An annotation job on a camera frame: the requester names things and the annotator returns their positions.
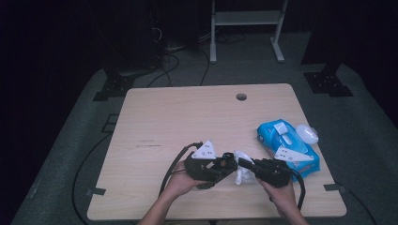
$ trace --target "table top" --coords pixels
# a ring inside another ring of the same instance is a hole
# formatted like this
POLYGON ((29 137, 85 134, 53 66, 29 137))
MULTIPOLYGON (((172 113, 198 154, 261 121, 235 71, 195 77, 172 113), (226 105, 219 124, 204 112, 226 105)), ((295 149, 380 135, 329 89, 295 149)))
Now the table top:
MULTIPOLYGON (((283 119, 293 127, 308 124, 289 84, 249 84, 131 89, 119 115, 87 216, 92 220, 141 219, 156 201, 166 171, 183 147, 211 140, 218 156, 240 150, 269 158, 256 129, 283 119), (237 99, 238 94, 246 96, 237 99)), ((304 179, 305 217, 340 217, 346 212, 317 144, 320 171, 304 179)), ((215 187, 179 197, 167 219, 278 218, 257 182, 235 184, 233 172, 215 187)), ((299 198, 299 184, 294 184, 299 198)))

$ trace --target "gray carpet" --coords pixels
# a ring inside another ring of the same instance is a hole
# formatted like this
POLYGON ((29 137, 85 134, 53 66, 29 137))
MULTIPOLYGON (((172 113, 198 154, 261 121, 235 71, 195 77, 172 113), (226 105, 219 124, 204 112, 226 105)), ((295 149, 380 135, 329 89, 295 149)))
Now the gray carpet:
MULTIPOLYGON (((349 188, 366 205, 377 224, 398 221, 398 131, 364 87, 360 76, 341 65, 337 76, 347 85, 353 97, 330 97, 313 94, 303 73, 320 71, 323 65, 302 66, 300 61, 310 34, 282 34, 281 49, 285 62, 279 64, 269 43, 270 34, 247 35, 231 45, 218 45, 218 62, 209 66, 203 85, 250 83, 290 83, 309 121, 319 134, 319 146, 330 172, 338 182, 349 188)), ((201 49, 208 55, 209 46, 201 49)), ((173 54, 179 59, 176 69, 169 72, 172 86, 197 86, 207 70, 207 58, 202 52, 182 51, 173 54)), ((174 57, 164 56, 164 69, 176 65, 174 57)), ((136 79, 133 87, 144 88, 157 76, 136 79)), ((110 97, 93 101, 106 76, 102 70, 93 74, 77 100, 62 131, 42 166, 31 192, 21 205, 12 224, 133 224, 133 221, 89 221, 85 213, 90 203, 86 192, 94 188, 105 158, 112 130, 124 98, 110 97), (73 208, 74 189, 78 214, 73 208)), ((166 76, 151 87, 170 85, 166 76)), ((337 218, 308 218, 311 224, 373 224, 365 208, 349 192, 342 193, 347 214, 337 218)), ((271 224, 285 224, 272 219, 271 224)))

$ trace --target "white shelf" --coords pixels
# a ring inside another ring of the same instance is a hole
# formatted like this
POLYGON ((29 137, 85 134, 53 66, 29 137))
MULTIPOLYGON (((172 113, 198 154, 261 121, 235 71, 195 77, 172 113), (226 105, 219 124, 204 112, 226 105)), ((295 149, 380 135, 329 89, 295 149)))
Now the white shelf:
POLYGON ((216 12, 215 25, 278 24, 280 14, 279 10, 216 12))

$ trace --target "blue package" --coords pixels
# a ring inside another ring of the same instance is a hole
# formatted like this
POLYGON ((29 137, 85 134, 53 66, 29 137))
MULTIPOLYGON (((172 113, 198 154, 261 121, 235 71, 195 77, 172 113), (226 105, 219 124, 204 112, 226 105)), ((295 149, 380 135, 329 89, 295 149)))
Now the blue package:
POLYGON ((310 161, 286 161, 287 166, 297 172, 304 178, 310 173, 319 171, 319 156, 313 150, 313 148, 304 142, 297 134, 296 130, 283 119, 275 120, 260 125, 257 129, 257 139, 268 151, 269 155, 274 158, 275 153, 280 147, 284 147, 301 154, 305 154, 313 158, 310 161), (284 134, 278 132, 277 127, 280 123, 283 123, 287 130, 284 134))

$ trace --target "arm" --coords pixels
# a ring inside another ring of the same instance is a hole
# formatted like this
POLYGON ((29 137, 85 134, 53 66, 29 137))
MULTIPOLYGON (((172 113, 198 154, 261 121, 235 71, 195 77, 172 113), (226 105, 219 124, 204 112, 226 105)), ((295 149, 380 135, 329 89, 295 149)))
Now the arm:
POLYGON ((139 225, 162 224, 170 206, 178 196, 188 193, 197 185, 206 183, 206 181, 193 180, 184 170, 183 161, 178 162, 166 188, 140 220, 139 225))
POLYGON ((292 225, 309 224, 296 205, 296 196, 292 182, 285 187, 275 188, 258 178, 257 181, 275 203, 281 217, 287 219, 292 225))

